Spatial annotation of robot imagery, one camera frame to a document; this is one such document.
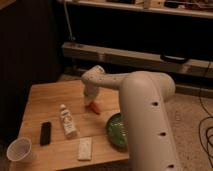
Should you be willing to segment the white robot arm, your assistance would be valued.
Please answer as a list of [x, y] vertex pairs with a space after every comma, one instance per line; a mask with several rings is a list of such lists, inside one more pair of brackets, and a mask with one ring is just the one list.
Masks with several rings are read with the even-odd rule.
[[87, 104], [96, 99], [101, 87], [118, 92], [132, 171], [183, 171], [165, 108], [175, 94], [168, 74], [108, 74], [96, 65], [81, 80]]

